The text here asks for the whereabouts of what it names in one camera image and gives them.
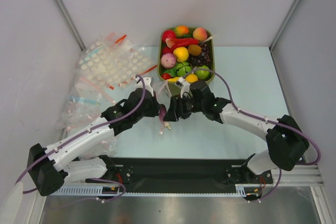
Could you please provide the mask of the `purple toy eggplant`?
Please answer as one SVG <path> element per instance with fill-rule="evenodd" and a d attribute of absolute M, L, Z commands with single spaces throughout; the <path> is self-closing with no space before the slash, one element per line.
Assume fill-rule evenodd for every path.
<path fill-rule="evenodd" d="M 164 129 L 171 130 L 170 123 L 164 120 L 166 113 L 167 113 L 167 110 L 166 110 L 165 105 L 161 104 L 160 109 L 159 109 L 159 120 L 161 122 L 161 134 L 163 133 Z"/>

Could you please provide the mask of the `clear zip top bag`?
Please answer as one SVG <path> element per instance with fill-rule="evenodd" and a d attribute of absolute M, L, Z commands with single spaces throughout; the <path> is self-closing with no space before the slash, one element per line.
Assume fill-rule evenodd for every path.
<path fill-rule="evenodd" d="M 159 104 L 159 109 L 160 109 L 160 105 L 164 104 L 164 101 L 171 97 L 171 92 L 168 90 L 168 82 L 167 81 L 157 82 L 157 83 L 154 84 L 153 89 L 155 91 L 155 97 L 156 97 L 156 100 Z M 161 134 L 161 123 L 160 123 L 159 135 L 162 135 L 162 134 Z"/>

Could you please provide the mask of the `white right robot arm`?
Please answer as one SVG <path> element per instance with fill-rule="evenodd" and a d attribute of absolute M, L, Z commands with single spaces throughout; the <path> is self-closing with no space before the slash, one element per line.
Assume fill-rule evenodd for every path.
<path fill-rule="evenodd" d="M 251 155 L 243 165 L 242 176 L 249 183 L 267 170 L 291 171 L 309 147 L 296 121 L 288 115 L 274 120 L 248 115 L 232 101 L 214 96 L 204 81 L 188 83 L 179 77 L 176 86 L 181 89 L 180 94 L 171 97 L 164 121 L 177 122 L 193 113 L 202 113 L 210 121 L 238 127 L 267 143 L 266 151 Z"/>

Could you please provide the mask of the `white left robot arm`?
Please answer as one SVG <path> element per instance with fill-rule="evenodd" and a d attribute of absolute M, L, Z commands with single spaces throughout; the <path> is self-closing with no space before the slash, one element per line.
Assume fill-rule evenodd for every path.
<path fill-rule="evenodd" d="M 65 183 L 70 172 L 65 170 L 76 157 L 100 143 L 131 129 L 142 118 L 154 118 L 160 105 L 151 87 L 136 88 L 127 99 L 107 108 L 76 135 L 55 144 L 40 144 L 29 150 L 27 170 L 41 196 L 49 196 Z"/>

